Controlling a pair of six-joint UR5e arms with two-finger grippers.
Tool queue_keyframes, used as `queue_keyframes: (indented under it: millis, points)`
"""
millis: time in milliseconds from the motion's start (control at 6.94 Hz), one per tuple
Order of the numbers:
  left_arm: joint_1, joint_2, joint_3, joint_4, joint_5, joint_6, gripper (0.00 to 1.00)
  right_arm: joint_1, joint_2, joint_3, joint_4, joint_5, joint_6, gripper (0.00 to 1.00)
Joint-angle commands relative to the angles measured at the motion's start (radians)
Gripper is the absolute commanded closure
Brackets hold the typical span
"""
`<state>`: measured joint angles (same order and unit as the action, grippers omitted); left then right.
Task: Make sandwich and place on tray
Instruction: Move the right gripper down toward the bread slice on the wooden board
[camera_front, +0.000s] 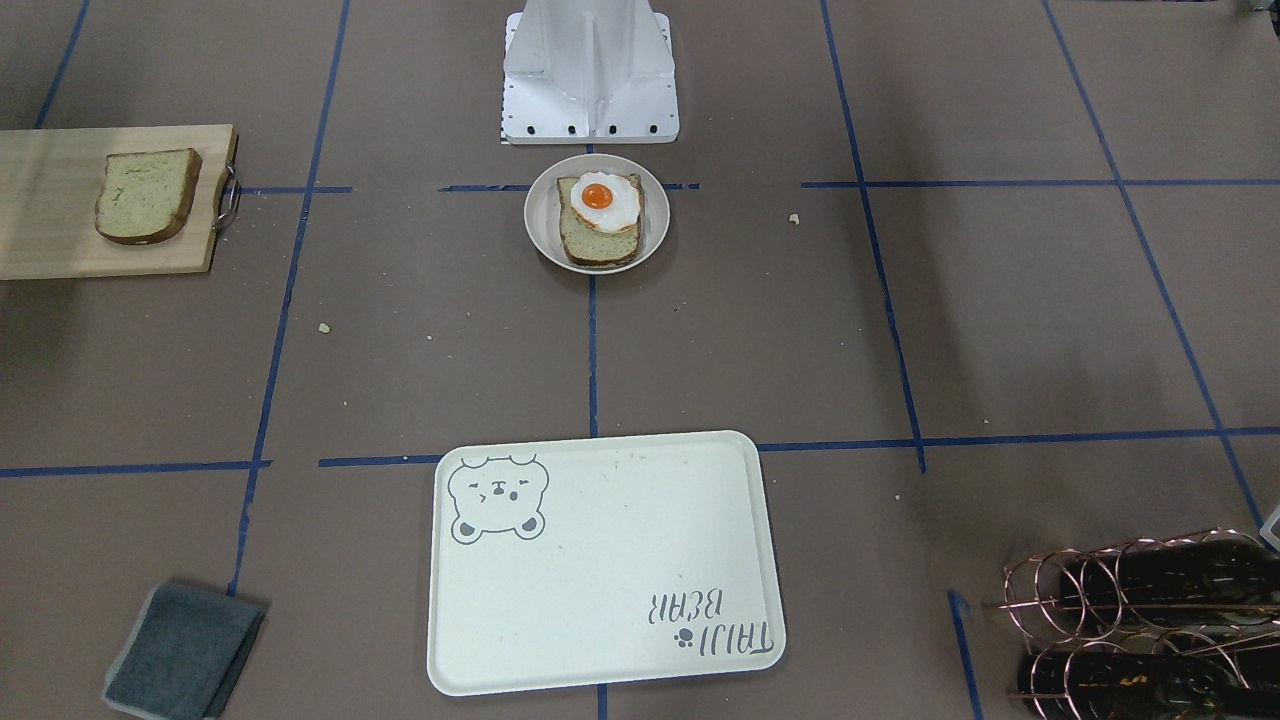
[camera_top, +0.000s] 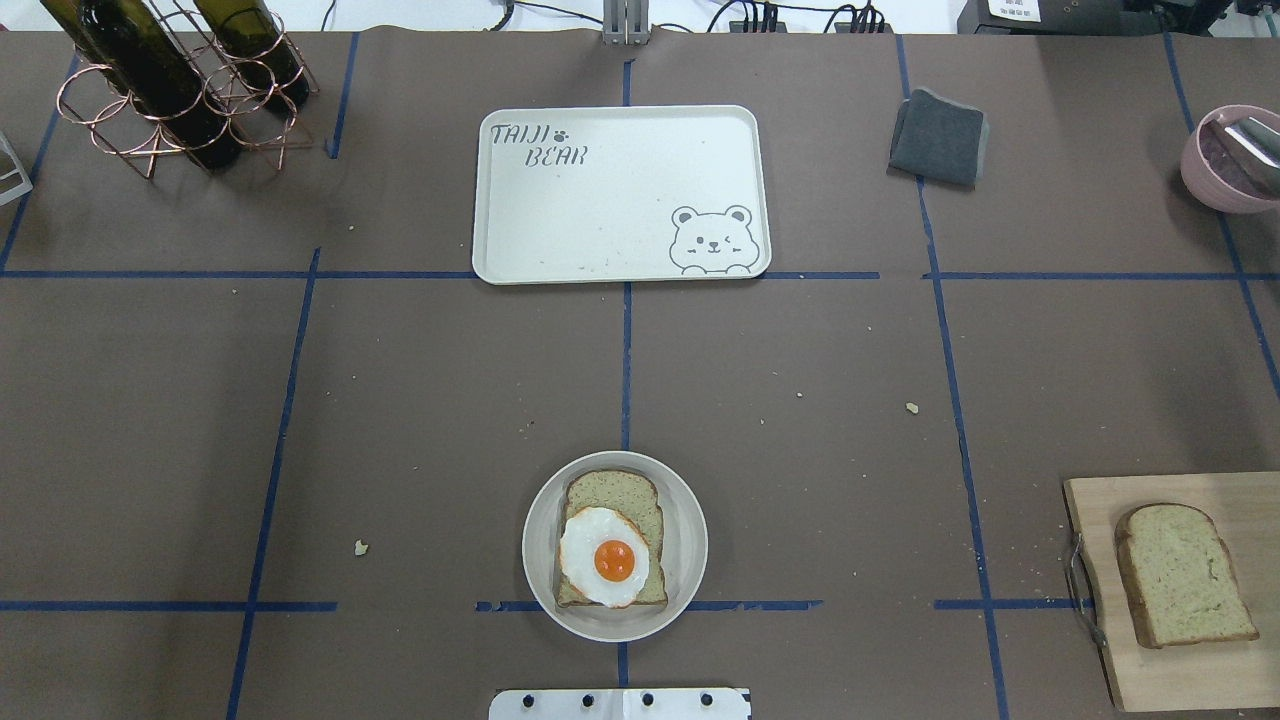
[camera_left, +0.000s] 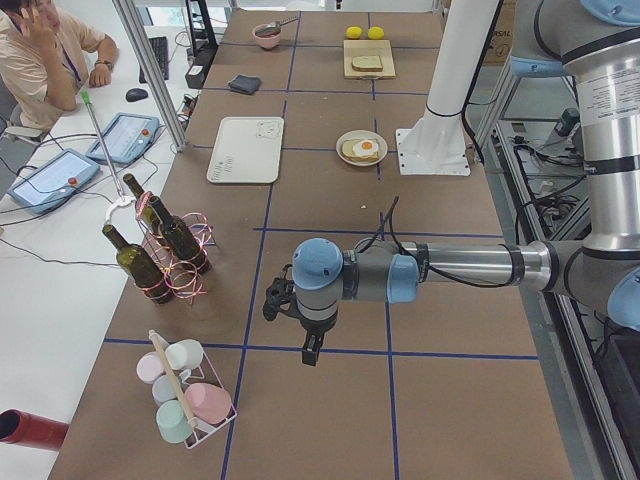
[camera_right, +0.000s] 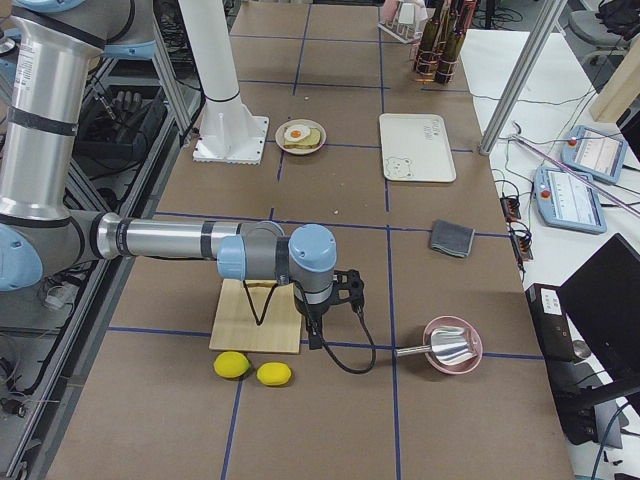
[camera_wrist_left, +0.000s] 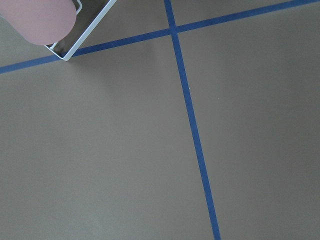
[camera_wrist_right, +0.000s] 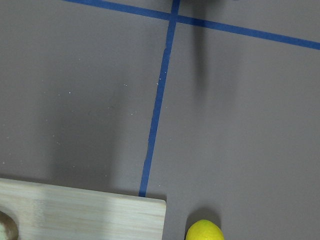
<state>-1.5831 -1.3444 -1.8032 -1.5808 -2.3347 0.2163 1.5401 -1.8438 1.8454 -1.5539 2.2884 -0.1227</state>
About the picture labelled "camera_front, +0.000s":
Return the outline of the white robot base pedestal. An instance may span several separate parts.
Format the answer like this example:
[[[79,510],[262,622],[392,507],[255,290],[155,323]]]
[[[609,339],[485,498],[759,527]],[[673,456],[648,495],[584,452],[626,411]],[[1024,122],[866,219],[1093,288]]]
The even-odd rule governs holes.
[[[527,1],[503,40],[502,142],[678,138],[671,23],[650,3]]]

